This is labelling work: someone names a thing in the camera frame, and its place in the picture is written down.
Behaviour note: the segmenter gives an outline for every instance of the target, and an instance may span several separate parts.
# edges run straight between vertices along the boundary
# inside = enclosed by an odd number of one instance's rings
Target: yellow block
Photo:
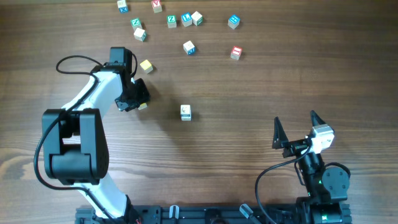
[[[148,68],[150,68],[152,66],[152,64],[148,60],[141,62],[140,65],[141,65],[141,68],[144,70],[147,70]]]

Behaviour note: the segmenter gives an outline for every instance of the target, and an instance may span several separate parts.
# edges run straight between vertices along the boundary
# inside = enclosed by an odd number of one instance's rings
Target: wooden surface
[[[294,140],[308,134],[315,110],[336,131],[325,162],[352,171],[354,223],[396,223],[396,4],[166,2],[158,14],[148,2],[129,7],[128,14],[113,3],[0,8],[0,223],[73,223],[75,209],[87,205],[78,192],[40,185],[32,157],[42,113],[70,101],[88,80],[58,74],[55,64],[75,54],[106,62],[112,46],[155,66],[136,76],[147,83],[149,107],[121,113],[112,105],[103,120],[109,173],[133,204],[256,204],[257,175],[285,161],[271,149],[274,117]],[[187,11],[200,11],[203,25],[167,28],[167,15]],[[227,26],[232,14],[241,17],[236,30]],[[145,42],[133,37],[135,17]],[[191,57],[182,47],[188,40],[197,47]],[[239,61],[229,58],[234,45],[243,48]],[[62,68],[92,67],[74,60]],[[192,106],[192,122],[180,120],[181,104]],[[269,173],[260,189],[264,202],[306,195],[293,166]]]

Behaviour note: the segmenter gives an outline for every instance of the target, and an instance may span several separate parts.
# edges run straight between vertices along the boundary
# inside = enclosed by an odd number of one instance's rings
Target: wooden table
[[[149,107],[121,113],[112,105],[103,120],[109,173],[133,204],[255,205],[257,175],[286,161],[271,149],[274,117],[295,140],[308,134],[315,110],[336,131],[325,162],[352,171],[354,223],[396,223],[396,4],[170,1],[158,14],[148,2],[129,8],[120,14],[116,3],[1,6],[0,223],[73,223],[75,209],[88,204],[78,192],[40,185],[32,157],[43,112],[69,102],[88,80],[58,74],[55,64],[75,54],[107,62],[112,46],[155,66],[136,75],[152,95]],[[167,28],[167,15],[195,11],[202,26]],[[232,14],[241,17],[236,30],[227,26]],[[135,17],[148,33],[145,42],[133,37]],[[194,56],[183,51],[188,40]],[[229,58],[234,45],[243,48],[239,61]],[[84,60],[62,65],[92,68]],[[192,122],[180,120],[181,104],[192,106]],[[260,189],[268,203],[306,195],[293,166],[270,172]]]

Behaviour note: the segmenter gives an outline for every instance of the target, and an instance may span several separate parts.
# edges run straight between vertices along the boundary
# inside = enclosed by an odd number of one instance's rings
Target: yellow cube
[[[152,67],[152,64],[148,60],[141,62],[140,66],[146,74],[148,74],[149,72],[151,72],[154,69]]]

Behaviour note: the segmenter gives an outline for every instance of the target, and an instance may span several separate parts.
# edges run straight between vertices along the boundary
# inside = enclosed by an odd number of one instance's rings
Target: wood grain
[[[55,64],[76,54],[106,62],[112,46],[156,67],[137,73],[152,94],[149,107],[120,113],[113,105],[103,120],[109,172],[134,204],[255,204],[257,175],[285,161],[271,149],[274,117],[293,140],[309,132],[315,110],[336,130],[324,160],[352,171],[354,223],[396,223],[396,3],[164,2],[158,14],[147,2],[129,7],[128,14],[114,3],[0,7],[0,223],[73,223],[87,204],[78,192],[41,186],[32,156],[42,113],[70,101],[88,79],[60,75]],[[201,12],[203,25],[167,28],[167,15],[188,11]],[[236,30],[227,26],[232,14],[241,17]],[[134,40],[134,17],[145,42]],[[197,47],[192,57],[182,48],[188,40]],[[243,48],[239,61],[229,58],[234,45]],[[192,122],[180,121],[181,104],[192,106]],[[264,202],[306,194],[292,166],[269,173],[260,188]]]

